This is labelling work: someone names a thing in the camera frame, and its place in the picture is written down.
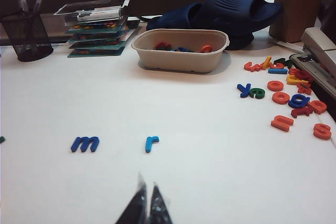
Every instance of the orange letter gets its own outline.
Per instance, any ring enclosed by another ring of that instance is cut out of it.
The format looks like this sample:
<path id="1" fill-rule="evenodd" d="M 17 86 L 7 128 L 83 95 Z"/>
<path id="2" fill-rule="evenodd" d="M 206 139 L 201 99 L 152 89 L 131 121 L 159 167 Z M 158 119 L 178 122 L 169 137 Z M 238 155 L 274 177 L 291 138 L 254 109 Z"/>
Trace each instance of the orange letter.
<path id="1" fill-rule="evenodd" d="M 289 126 L 294 124 L 294 120 L 292 118 L 287 118 L 283 115 L 276 115 L 274 120 L 271 121 L 271 125 L 275 128 L 278 128 L 282 131 L 289 131 Z"/>
<path id="2" fill-rule="evenodd" d="M 328 140 L 331 138 L 330 129 L 331 128 L 329 125 L 323 123 L 317 123 L 314 125 L 313 135 L 315 137 L 318 137 L 319 139 Z"/>

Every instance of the blue letter m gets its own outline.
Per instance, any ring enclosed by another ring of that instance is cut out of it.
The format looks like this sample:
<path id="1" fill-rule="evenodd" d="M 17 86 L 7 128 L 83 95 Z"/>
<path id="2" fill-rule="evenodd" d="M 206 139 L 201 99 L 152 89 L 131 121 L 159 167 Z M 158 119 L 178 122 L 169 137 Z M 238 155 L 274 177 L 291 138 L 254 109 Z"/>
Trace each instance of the blue letter m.
<path id="1" fill-rule="evenodd" d="M 71 146 L 71 151 L 75 152 L 80 144 L 82 144 L 80 147 L 80 150 L 82 152 L 85 152 L 88 149 L 89 144 L 91 144 L 91 147 L 90 147 L 91 151 L 95 152 L 99 144 L 99 138 L 96 136 L 93 136 L 90 138 L 88 138 L 87 136 L 77 137 Z"/>

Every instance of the beige plastic tray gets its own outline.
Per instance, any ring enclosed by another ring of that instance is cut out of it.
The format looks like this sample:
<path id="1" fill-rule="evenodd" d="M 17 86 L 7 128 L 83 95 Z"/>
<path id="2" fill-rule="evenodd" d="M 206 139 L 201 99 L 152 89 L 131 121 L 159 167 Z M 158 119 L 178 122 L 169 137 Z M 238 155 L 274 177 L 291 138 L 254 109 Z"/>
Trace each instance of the beige plastic tray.
<path id="1" fill-rule="evenodd" d="M 194 52 L 155 50 L 164 42 L 172 48 L 183 47 Z M 213 51 L 200 53 L 204 45 Z M 218 65 L 223 50 L 229 45 L 226 33 L 216 30 L 154 29 L 149 30 L 132 42 L 139 57 L 147 68 L 208 73 Z"/>

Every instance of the stacked trays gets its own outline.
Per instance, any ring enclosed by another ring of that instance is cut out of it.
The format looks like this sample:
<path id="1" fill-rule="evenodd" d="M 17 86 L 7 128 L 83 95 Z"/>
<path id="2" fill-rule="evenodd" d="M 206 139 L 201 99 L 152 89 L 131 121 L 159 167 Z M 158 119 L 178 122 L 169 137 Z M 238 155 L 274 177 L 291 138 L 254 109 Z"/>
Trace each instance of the stacked trays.
<path id="1" fill-rule="evenodd" d="M 127 21 L 127 17 L 98 22 L 81 22 L 66 32 L 73 34 L 68 41 L 74 49 L 68 58 L 118 56 L 125 43 L 138 27 L 139 20 Z"/>

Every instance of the black object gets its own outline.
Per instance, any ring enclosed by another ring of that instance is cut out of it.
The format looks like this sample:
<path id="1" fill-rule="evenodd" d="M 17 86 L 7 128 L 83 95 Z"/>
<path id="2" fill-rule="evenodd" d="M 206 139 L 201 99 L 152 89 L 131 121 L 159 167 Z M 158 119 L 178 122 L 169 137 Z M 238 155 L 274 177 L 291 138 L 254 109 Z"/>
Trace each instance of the black object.
<path id="1" fill-rule="evenodd" d="M 134 195 L 115 224 L 145 224 L 147 206 L 146 196 L 146 185 L 143 185 Z"/>
<path id="2" fill-rule="evenodd" d="M 153 189 L 151 212 L 148 224 L 173 224 L 163 197 L 157 186 L 154 186 Z"/>
<path id="3" fill-rule="evenodd" d="M 53 52 L 39 14 L 18 11 L 0 17 L 19 61 L 42 59 Z"/>

